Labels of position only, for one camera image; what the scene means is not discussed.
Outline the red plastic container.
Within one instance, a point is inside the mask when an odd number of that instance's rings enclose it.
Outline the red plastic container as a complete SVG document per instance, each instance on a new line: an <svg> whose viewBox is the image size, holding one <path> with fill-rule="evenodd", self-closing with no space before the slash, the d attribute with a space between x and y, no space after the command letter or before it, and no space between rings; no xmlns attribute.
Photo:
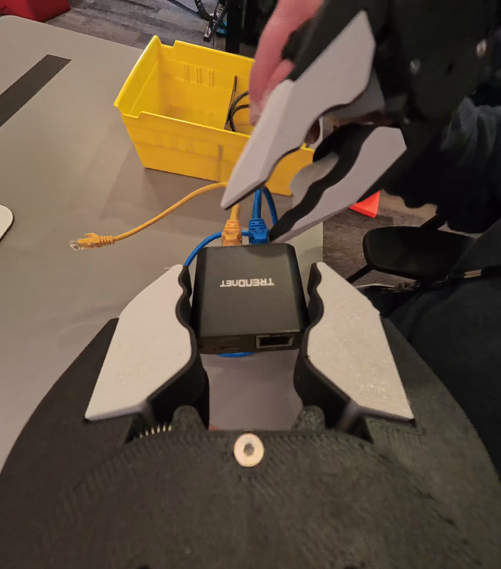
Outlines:
<svg viewBox="0 0 501 569"><path fill-rule="evenodd" d="M0 15L47 22L70 10L68 1L0 1Z"/></svg>

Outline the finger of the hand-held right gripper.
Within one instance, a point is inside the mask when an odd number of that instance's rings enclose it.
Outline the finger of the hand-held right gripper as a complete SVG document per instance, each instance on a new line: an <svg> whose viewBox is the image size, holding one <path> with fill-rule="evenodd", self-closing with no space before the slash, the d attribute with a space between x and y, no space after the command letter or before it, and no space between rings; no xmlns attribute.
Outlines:
<svg viewBox="0 0 501 569"><path fill-rule="evenodd" d="M271 91L224 191L228 209L267 182L320 116L358 118L385 108L374 59L386 10L319 10L288 38L293 67Z"/></svg>
<svg viewBox="0 0 501 569"><path fill-rule="evenodd" d="M361 201L376 191L379 180L405 152L399 128L341 126L293 178L294 205L270 230L270 241L286 242Z"/></svg>

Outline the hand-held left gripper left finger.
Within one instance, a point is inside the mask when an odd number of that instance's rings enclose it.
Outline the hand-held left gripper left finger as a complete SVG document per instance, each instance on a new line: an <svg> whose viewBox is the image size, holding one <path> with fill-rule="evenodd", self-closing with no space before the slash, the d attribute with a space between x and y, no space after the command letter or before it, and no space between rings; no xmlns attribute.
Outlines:
<svg viewBox="0 0 501 569"><path fill-rule="evenodd" d="M174 265L122 310L84 417L101 421L150 413L171 421L194 406L209 422L209 381L190 326L191 279Z"/></svg>

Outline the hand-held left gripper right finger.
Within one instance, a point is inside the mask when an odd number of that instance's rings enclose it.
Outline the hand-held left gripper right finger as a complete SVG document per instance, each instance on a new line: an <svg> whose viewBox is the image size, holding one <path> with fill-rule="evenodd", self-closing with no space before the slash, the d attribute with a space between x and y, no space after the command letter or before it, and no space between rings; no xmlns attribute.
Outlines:
<svg viewBox="0 0 501 569"><path fill-rule="evenodd" d="M323 428L353 429L362 417L414 420L380 313L324 262L311 265L310 323L294 368L303 409L319 411Z"/></svg>

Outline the black network switch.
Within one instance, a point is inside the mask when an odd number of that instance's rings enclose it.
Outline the black network switch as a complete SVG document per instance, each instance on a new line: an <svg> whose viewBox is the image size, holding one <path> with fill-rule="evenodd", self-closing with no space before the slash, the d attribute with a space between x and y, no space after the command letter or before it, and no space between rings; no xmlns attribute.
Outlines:
<svg viewBox="0 0 501 569"><path fill-rule="evenodd" d="M195 262L190 326L200 354L299 348L309 316L293 246L204 247Z"/></svg>

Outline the person's right hand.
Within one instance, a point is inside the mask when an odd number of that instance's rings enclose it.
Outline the person's right hand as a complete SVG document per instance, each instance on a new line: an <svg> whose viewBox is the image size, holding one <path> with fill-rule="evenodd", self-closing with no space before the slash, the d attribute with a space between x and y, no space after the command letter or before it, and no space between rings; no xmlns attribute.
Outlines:
<svg viewBox="0 0 501 569"><path fill-rule="evenodd" d="M278 1L267 21L249 75L249 120L255 126L275 87L293 70L293 63L282 58L291 34L315 17L323 1Z"/></svg>

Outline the yellow plastic bin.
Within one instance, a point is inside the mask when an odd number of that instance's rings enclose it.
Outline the yellow plastic bin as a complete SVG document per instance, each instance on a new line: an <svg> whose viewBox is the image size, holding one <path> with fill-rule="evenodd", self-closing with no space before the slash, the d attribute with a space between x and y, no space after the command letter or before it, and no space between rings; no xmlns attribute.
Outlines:
<svg viewBox="0 0 501 569"><path fill-rule="evenodd" d="M253 127L249 110L224 128L234 76L248 89L253 60L154 36L126 78L114 106L145 168L214 182L229 180Z"/></svg>

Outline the black office chair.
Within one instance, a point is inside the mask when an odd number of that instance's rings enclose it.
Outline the black office chair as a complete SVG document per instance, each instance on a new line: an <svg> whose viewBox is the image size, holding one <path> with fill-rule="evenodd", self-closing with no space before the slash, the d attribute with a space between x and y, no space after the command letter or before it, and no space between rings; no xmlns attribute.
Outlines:
<svg viewBox="0 0 501 569"><path fill-rule="evenodd" d="M427 227L372 229L362 240L365 267L347 277L354 283L371 271L417 282L447 277L475 239Z"/></svg>

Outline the orange traffic cone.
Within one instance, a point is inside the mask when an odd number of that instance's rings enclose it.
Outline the orange traffic cone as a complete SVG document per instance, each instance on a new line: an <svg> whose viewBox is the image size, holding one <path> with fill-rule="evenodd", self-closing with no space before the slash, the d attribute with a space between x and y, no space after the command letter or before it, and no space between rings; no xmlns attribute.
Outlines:
<svg viewBox="0 0 501 569"><path fill-rule="evenodd" d="M363 201L350 205L349 209L366 217L375 218L378 215L380 198L381 192L377 191Z"/></svg>

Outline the dark clear bin divider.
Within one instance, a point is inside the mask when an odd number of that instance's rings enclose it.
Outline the dark clear bin divider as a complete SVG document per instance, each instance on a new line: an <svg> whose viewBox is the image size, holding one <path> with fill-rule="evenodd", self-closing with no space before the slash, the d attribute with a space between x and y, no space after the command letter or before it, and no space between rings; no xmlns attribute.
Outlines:
<svg viewBox="0 0 501 569"><path fill-rule="evenodd" d="M234 122L232 119L232 110L235 106L235 99L237 96L237 84L238 84L238 76L235 75L234 79L233 79L232 92L231 92L231 95L229 98L229 105L228 105L228 109L227 109L227 118L226 118L226 122L224 125L224 128L230 132L235 132Z"/></svg>

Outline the person's right forearm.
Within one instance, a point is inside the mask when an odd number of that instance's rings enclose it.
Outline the person's right forearm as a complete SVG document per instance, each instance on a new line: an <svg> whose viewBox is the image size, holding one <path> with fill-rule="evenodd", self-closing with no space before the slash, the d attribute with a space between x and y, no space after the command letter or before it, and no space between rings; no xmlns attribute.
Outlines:
<svg viewBox="0 0 501 569"><path fill-rule="evenodd" d="M501 218L501 106L463 99L445 130L385 190L408 208L435 206L451 230L487 231Z"/></svg>

